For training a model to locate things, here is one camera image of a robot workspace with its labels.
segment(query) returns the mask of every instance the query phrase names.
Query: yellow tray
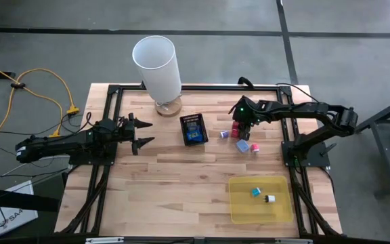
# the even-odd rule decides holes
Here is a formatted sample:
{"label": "yellow tray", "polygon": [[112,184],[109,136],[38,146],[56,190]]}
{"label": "yellow tray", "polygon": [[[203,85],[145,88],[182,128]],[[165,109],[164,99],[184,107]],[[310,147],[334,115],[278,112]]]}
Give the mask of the yellow tray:
{"label": "yellow tray", "polygon": [[[228,181],[231,219],[235,224],[281,223],[293,220],[290,193],[284,176],[233,177]],[[261,194],[252,196],[252,189]],[[265,195],[273,195],[274,203],[266,203]]]}

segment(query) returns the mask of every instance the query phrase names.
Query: floor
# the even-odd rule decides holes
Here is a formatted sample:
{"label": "floor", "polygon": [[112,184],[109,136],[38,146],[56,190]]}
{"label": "floor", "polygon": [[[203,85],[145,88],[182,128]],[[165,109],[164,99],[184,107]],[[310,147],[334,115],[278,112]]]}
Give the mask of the floor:
{"label": "floor", "polygon": [[[390,36],[381,34],[390,33],[390,0],[282,3],[288,31],[324,33],[324,37],[290,34],[288,42],[288,36],[277,35],[284,30],[285,22],[276,0],[0,0],[3,27],[100,29],[108,34],[115,34],[109,30],[128,30],[126,33],[138,34],[0,33],[0,69],[20,74],[31,68],[49,68],[67,81],[75,104],[83,110],[90,83],[140,82],[131,50],[145,32],[130,30],[237,30],[252,36],[219,36],[212,32],[208,36],[167,35],[176,46],[181,80],[235,83],[244,76],[253,83],[309,85],[319,100],[354,106],[360,121],[390,104]],[[259,32],[271,35],[256,36]],[[334,38],[326,33],[342,35]],[[360,33],[359,37],[367,37],[365,33],[379,35],[356,38],[350,33]],[[290,68],[293,63],[297,75]],[[51,96],[68,108],[64,86],[51,75],[33,73],[24,82],[33,91]],[[8,82],[0,80],[0,122],[9,91]],[[3,129],[41,131],[58,123],[58,116],[54,104],[17,91]],[[0,134],[0,147],[14,152],[14,145],[23,139],[25,136]],[[329,142],[338,143],[329,157],[344,233],[390,241],[390,199],[373,197],[374,191],[390,184],[390,178],[372,134],[364,131]],[[48,163],[44,160],[37,164]],[[66,164],[67,159],[55,159],[49,167],[25,165],[13,174],[55,171]],[[13,156],[0,151],[0,174],[17,166]],[[1,178],[0,188],[23,180]]]}

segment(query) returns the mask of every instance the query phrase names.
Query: yellow cable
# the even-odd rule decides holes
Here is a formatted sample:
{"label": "yellow cable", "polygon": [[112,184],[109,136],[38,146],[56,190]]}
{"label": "yellow cable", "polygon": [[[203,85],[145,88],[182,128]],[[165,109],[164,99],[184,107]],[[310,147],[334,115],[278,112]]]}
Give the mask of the yellow cable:
{"label": "yellow cable", "polygon": [[[45,72],[49,72],[51,74],[53,74],[55,77],[57,77],[63,84],[64,86],[66,87],[66,90],[68,92],[68,97],[70,98],[70,109],[67,111],[67,113],[71,113],[71,114],[75,114],[77,112],[79,112],[79,108],[75,107],[74,106],[74,103],[73,103],[73,99],[72,99],[72,94],[70,92],[70,89],[68,88],[66,82],[60,77],[58,76],[56,73],[50,71],[50,70],[47,70],[45,68],[35,68],[35,69],[32,69],[32,70],[28,70],[28,71],[25,71],[23,72],[16,80],[11,78],[10,76],[6,75],[4,72],[0,71],[0,73],[2,75],[4,75],[5,77],[7,77],[8,79],[12,80],[14,83],[16,84],[19,84],[20,83],[20,80],[22,79],[22,77],[28,73],[31,73],[33,71],[36,71],[36,70],[42,70],[42,71],[45,71]],[[27,92],[29,92],[30,94],[38,97],[38,98],[44,98],[46,100],[49,100],[51,102],[53,102],[54,104],[56,104],[59,108],[60,108],[60,120],[62,120],[62,107],[61,105],[55,101],[54,99],[52,98],[48,98],[47,96],[42,96],[42,95],[39,95],[39,94],[36,94],[35,92],[31,91],[30,89],[28,88],[24,88]],[[9,103],[8,103],[8,107],[7,107],[7,112],[5,113],[5,117],[4,117],[4,120],[1,122],[0,124],[0,129],[3,127],[5,121],[7,120],[8,118],[8,115],[10,114],[10,110],[12,109],[12,101],[13,101],[13,96],[14,96],[14,92],[15,92],[15,88],[12,88],[12,91],[10,92],[10,97],[9,97]],[[61,123],[58,125],[57,127],[57,130],[55,130],[52,135],[50,136],[60,136],[60,129],[61,129]]]}
{"label": "yellow cable", "polygon": [[5,113],[5,117],[3,119],[3,121],[1,122],[0,124],[0,129],[3,127],[5,121],[7,120],[8,118],[8,114],[10,114],[10,110],[12,109],[12,100],[13,100],[13,95],[14,95],[14,88],[12,88],[12,91],[10,92],[10,98],[8,100],[8,107],[7,107],[7,112]]}
{"label": "yellow cable", "polygon": [[74,106],[73,99],[72,99],[72,93],[70,92],[70,89],[68,88],[67,83],[66,83],[59,75],[57,75],[56,73],[54,73],[52,70],[48,70],[48,69],[46,69],[46,68],[34,68],[34,69],[31,69],[31,70],[27,70],[27,71],[23,72],[23,73],[18,77],[18,81],[21,80],[21,78],[22,78],[24,75],[26,75],[26,74],[28,74],[28,73],[31,73],[31,72],[33,72],[33,71],[38,71],[38,70],[39,70],[39,71],[45,71],[45,72],[51,73],[51,74],[53,74],[55,77],[57,77],[57,79],[59,79],[59,80],[63,83],[63,85],[66,87],[66,90],[67,90],[67,93],[68,93],[68,98],[70,99],[70,105],[71,105],[71,106]]}

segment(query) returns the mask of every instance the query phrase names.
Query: blue box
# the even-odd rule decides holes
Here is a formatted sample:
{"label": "blue box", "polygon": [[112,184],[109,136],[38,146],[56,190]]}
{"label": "blue box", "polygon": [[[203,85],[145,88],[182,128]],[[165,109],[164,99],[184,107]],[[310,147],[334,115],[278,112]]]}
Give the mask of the blue box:
{"label": "blue box", "polygon": [[249,150],[249,145],[245,140],[240,140],[236,143],[237,149],[241,152],[244,153],[247,150]]}

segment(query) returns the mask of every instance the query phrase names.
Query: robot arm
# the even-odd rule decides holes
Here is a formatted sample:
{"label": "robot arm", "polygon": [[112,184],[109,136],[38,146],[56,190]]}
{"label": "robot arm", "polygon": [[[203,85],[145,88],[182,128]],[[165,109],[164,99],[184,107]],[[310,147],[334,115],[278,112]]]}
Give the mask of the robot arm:
{"label": "robot arm", "polygon": [[333,136],[352,135],[358,121],[358,115],[353,108],[329,105],[324,102],[290,105],[260,100],[255,103],[246,96],[242,96],[229,113],[233,111],[233,120],[239,122],[239,137],[244,140],[249,139],[251,127],[263,121],[270,123],[285,118],[308,118],[321,121],[323,127],[310,134],[299,135],[293,146],[289,148],[289,153],[296,156],[298,160],[306,159],[309,149],[317,143]]}
{"label": "robot arm", "polygon": [[152,124],[134,119],[133,113],[130,113],[129,118],[121,118],[118,125],[110,119],[103,119],[90,129],[69,136],[31,136],[16,145],[16,159],[21,163],[30,163],[42,157],[66,154],[88,161],[90,158],[106,158],[112,143],[127,141],[132,142],[132,153],[137,155],[137,150],[154,138],[135,139],[135,128],[149,126]]}

